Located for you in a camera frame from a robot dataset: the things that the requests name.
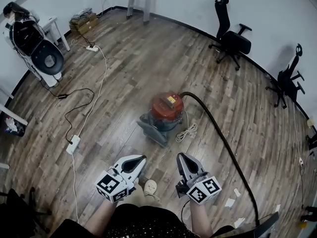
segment ladder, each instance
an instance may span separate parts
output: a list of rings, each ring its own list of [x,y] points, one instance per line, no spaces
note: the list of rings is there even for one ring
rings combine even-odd
[[[145,7],[140,7],[134,4],[135,0],[129,0],[128,3],[128,13],[127,19],[131,18],[133,15],[133,9],[139,9],[143,11],[143,24],[147,25],[150,22],[150,9],[151,9],[151,0],[145,0]]]

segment table leg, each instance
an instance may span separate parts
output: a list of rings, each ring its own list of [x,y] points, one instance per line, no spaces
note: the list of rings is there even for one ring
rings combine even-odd
[[[67,50],[67,51],[70,51],[70,48],[69,48],[69,45],[68,45],[68,43],[67,43],[67,41],[66,41],[66,39],[65,39],[65,36],[64,36],[63,34],[61,34],[61,32],[59,31],[59,28],[58,28],[58,26],[57,26],[57,24],[56,24],[56,21],[54,22],[54,24],[55,24],[55,26],[56,26],[56,29],[58,30],[58,33],[59,33],[59,35],[60,35],[60,37],[61,37],[61,40],[63,41],[63,43],[64,43],[64,45],[65,45],[66,50]]]
[[[0,86],[0,91],[4,92],[8,97],[11,99],[14,99],[14,96],[10,94],[7,90],[5,90],[3,87]]]
[[[23,118],[16,115],[14,112],[7,109],[4,105],[0,104],[0,111],[5,112],[8,116],[12,117],[13,119],[17,120],[18,122],[24,124],[25,126],[28,125],[28,122]]]
[[[55,36],[55,34],[54,34],[53,30],[52,30],[52,26],[49,29],[49,34],[50,34],[52,40],[54,41],[55,45],[58,46],[58,41],[57,41],[57,38],[56,38],[56,36]]]

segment trash bag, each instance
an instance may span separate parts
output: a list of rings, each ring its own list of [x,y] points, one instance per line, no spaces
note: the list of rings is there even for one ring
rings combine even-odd
[[[7,116],[4,120],[6,128],[5,132],[13,134],[15,136],[22,137],[25,133],[26,126],[13,119],[12,117]]]

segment label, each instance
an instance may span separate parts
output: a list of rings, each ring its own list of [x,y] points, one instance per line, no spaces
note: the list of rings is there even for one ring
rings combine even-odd
[[[172,96],[169,96],[167,99],[168,99],[172,104],[173,104],[174,102],[176,102],[176,100],[175,100]]]

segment paper scrap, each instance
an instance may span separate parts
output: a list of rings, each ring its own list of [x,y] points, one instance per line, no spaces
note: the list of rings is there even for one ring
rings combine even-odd
[[[240,192],[238,191],[237,188],[235,188],[233,191],[234,191],[234,193],[236,193],[236,196],[237,196],[237,197],[241,196],[241,194],[240,194]]]
[[[278,205],[276,206],[275,211],[276,211],[276,212],[278,212],[280,207],[281,207],[281,205],[280,205],[280,204],[278,204]]]
[[[232,198],[228,198],[226,205],[224,207],[231,207],[234,204],[235,200]]]
[[[245,221],[245,218],[239,218],[235,223],[234,223],[234,227],[238,228],[242,222]]]

